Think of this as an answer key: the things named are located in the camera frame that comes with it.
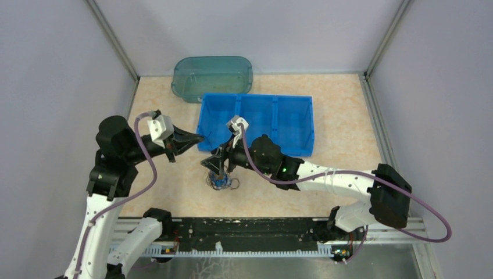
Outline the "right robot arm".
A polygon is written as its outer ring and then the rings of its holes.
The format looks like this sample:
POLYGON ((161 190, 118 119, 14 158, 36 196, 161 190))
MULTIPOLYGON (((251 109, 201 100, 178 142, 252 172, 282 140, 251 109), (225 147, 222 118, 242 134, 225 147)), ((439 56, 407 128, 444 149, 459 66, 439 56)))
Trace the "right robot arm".
POLYGON ((281 152, 268 136, 255 139, 249 148, 233 139, 212 151, 201 165, 217 176, 235 167, 259 170, 265 179, 283 190, 323 191, 356 199, 349 206, 331 210, 327 231, 334 239, 369 224, 406 228, 410 205, 409 183, 390 165, 375 170, 354 171, 323 167, 281 152))

